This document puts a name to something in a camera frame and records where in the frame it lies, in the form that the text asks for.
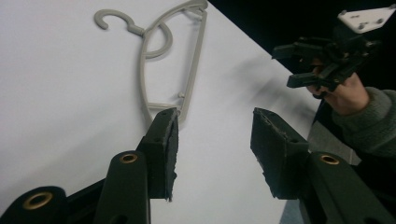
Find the white table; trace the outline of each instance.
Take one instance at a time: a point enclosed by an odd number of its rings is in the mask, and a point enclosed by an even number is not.
[[[183,2],[0,3],[0,214],[30,189],[58,186],[70,195],[88,187],[106,176],[113,156],[135,150],[146,133],[137,84],[142,39],[115,17],[101,30],[93,15],[112,8],[146,28]],[[206,11],[174,200],[151,200],[152,223],[277,223],[285,202],[272,197],[249,148],[252,111],[272,110],[306,138],[318,101],[287,88],[287,69],[212,5]],[[148,90],[174,101],[199,22],[180,13],[167,24],[174,46],[147,64]],[[161,43],[158,33],[152,46]]]

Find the hanger hook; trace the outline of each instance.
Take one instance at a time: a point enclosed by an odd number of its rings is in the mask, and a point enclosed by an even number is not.
[[[95,13],[95,15],[93,17],[96,24],[104,30],[106,30],[108,28],[108,24],[103,21],[104,16],[116,16],[116,17],[119,17],[119,18],[125,20],[126,24],[127,24],[127,30],[131,33],[134,33],[136,35],[141,35],[141,36],[145,33],[145,30],[143,28],[140,28],[140,27],[134,25],[134,21],[131,19],[131,17],[129,17],[125,13],[122,13],[120,11],[113,10],[113,9],[99,10]]]

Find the gray sleeve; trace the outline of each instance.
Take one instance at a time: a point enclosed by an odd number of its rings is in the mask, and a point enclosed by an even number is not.
[[[364,153],[396,159],[396,91],[367,87],[370,103],[358,114],[332,113],[348,144]]]

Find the human hand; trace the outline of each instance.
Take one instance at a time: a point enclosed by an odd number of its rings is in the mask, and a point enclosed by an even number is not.
[[[316,67],[314,73],[318,74],[319,69]],[[356,73],[347,78],[344,83],[339,84],[334,91],[329,91],[326,87],[318,89],[316,86],[308,86],[307,88],[315,95],[326,92],[324,100],[342,116],[356,114],[370,102],[370,96]]]

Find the metal ring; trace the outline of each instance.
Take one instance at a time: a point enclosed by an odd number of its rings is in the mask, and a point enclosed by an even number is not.
[[[320,160],[323,161],[323,162],[326,162],[326,163],[328,163],[330,165],[338,165],[340,163],[339,160],[337,160],[336,158],[331,157],[329,155],[322,155],[320,157]]]
[[[43,197],[42,199],[40,198],[38,202],[34,202],[35,199]],[[51,199],[53,195],[51,192],[39,192],[37,194],[34,194],[30,196],[24,203],[23,203],[23,208],[26,210],[35,210],[39,207],[42,207],[46,205]]]
[[[137,160],[137,156],[135,154],[125,154],[121,156],[120,161],[122,163],[131,163]]]

